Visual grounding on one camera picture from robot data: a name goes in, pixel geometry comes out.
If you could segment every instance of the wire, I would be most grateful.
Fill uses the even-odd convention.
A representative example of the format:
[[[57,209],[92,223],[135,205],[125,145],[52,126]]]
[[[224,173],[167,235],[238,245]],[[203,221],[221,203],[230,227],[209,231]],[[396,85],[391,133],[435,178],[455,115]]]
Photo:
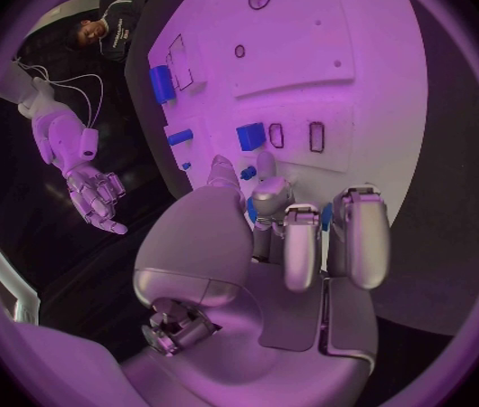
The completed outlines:
[[[77,77],[72,77],[71,79],[67,79],[67,80],[54,80],[54,81],[52,81],[52,80],[50,80],[49,72],[42,65],[25,65],[24,63],[21,62],[20,58],[16,58],[16,61],[17,61],[17,64],[24,70],[38,71],[40,73],[40,75],[42,75],[43,78],[52,85],[60,86],[62,88],[74,89],[74,90],[77,90],[79,93],[81,93],[81,95],[83,95],[83,97],[87,101],[87,106],[89,108],[89,120],[87,122],[87,128],[92,128],[95,125],[95,122],[97,121],[97,118],[99,117],[100,108],[102,107],[102,100],[104,98],[104,81],[102,81],[102,79],[97,74],[83,74],[83,75],[79,75]],[[99,106],[97,107],[97,111],[95,113],[94,118],[92,116],[92,107],[90,106],[90,101],[89,101],[89,97],[87,96],[87,94],[83,90],[81,90],[80,88],[63,84],[63,83],[66,83],[68,81],[81,79],[83,77],[96,77],[97,79],[99,79],[100,99],[99,99]]]

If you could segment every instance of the small blue object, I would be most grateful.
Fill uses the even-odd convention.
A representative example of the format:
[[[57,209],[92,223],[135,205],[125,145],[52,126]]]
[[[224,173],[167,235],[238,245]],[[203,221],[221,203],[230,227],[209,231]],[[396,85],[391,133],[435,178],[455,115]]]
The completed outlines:
[[[185,131],[181,131],[179,133],[168,136],[168,143],[172,147],[173,145],[177,145],[179,143],[186,142],[187,140],[191,140],[193,137],[193,132],[190,129],[186,129]]]
[[[257,210],[255,210],[252,197],[247,200],[247,213],[249,214],[249,218],[253,223],[257,221],[258,213]]]
[[[236,131],[242,151],[254,151],[266,142],[266,132],[262,123],[244,125],[236,128]]]
[[[249,166],[247,169],[243,169],[241,171],[240,177],[241,179],[248,181],[250,178],[256,175],[257,175],[257,169],[255,169],[253,166]]]
[[[155,66],[149,70],[151,84],[156,101],[159,104],[165,104],[170,99],[175,98],[174,85],[172,84],[172,74],[166,65]]]
[[[321,222],[323,224],[323,231],[328,231],[330,229],[330,222],[332,221],[332,204],[329,203],[323,209],[321,214]]]

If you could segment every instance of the black jacket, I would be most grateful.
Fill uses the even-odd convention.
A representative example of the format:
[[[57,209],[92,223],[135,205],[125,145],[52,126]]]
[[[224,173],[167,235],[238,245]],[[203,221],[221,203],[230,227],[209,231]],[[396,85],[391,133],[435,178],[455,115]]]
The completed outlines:
[[[116,0],[104,15],[108,34],[100,39],[100,53],[111,61],[124,62],[147,0]]]

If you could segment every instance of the person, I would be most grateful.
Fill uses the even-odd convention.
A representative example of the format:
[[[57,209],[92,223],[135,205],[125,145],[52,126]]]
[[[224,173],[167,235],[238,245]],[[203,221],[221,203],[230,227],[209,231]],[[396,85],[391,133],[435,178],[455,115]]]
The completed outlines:
[[[67,34],[66,47],[78,51],[99,43],[104,58],[125,62],[146,1],[116,0],[99,20],[83,20],[74,25]]]

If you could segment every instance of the cable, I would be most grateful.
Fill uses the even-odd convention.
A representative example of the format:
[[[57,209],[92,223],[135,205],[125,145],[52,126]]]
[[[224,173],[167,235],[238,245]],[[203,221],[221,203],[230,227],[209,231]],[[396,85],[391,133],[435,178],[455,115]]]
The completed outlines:
[[[102,79],[97,74],[83,74],[83,75],[79,75],[77,77],[72,77],[71,79],[67,79],[67,80],[51,81],[50,76],[49,76],[49,72],[42,65],[25,65],[24,63],[21,62],[20,58],[16,58],[15,60],[16,60],[17,64],[22,69],[24,69],[26,71],[27,70],[38,71],[40,73],[40,75],[43,76],[43,79],[46,80],[47,82],[49,82],[50,84],[55,85],[55,86],[60,86],[62,88],[74,89],[74,90],[77,90],[79,93],[81,93],[81,95],[83,95],[83,97],[87,101],[87,105],[89,107],[89,119],[88,119],[88,122],[87,122],[87,128],[92,128],[95,125],[95,122],[97,121],[97,117],[99,116],[99,113],[100,113],[100,108],[102,107],[102,100],[104,98],[104,81],[102,81]],[[99,106],[97,107],[97,112],[95,113],[94,118],[92,117],[92,107],[90,106],[90,101],[89,101],[89,98],[88,98],[87,94],[83,90],[81,90],[80,88],[63,84],[63,83],[66,83],[67,81],[73,81],[73,80],[81,79],[83,77],[96,77],[97,79],[99,79],[100,99],[99,99]]]

